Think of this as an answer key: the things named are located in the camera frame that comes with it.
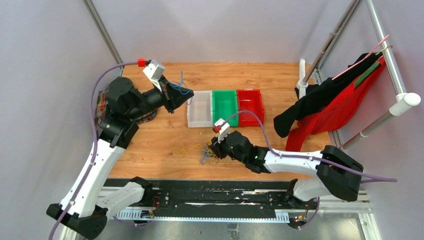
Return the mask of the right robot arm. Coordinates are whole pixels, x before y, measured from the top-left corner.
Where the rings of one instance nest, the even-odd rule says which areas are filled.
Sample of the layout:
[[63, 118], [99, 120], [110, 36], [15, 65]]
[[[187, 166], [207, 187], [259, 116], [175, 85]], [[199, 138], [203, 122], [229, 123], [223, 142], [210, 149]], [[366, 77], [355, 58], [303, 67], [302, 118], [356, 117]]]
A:
[[290, 181], [286, 203], [294, 209], [305, 202], [322, 196], [353, 202], [358, 199], [363, 166], [333, 145], [321, 151], [293, 152], [269, 150], [253, 145], [240, 132], [234, 131], [226, 137], [213, 137], [208, 148], [217, 158], [230, 157], [245, 165], [254, 173], [297, 173], [309, 179]]

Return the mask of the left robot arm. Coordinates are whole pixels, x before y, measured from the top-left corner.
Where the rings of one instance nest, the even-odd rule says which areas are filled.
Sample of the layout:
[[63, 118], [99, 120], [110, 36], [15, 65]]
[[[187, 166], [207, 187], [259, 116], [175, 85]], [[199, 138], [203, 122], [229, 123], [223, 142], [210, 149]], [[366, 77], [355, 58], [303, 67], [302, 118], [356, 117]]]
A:
[[48, 216], [93, 240], [126, 207], [135, 203], [153, 207], [157, 203], [153, 185], [141, 177], [132, 178], [105, 198], [99, 198], [99, 194], [116, 161], [138, 131], [140, 120], [161, 107], [173, 113], [194, 96], [191, 89], [178, 87], [164, 76], [158, 83], [157, 87], [140, 92], [129, 78], [119, 76], [108, 85], [107, 113], [94, 127], [92, 151], [66, 197], [48, 207]]

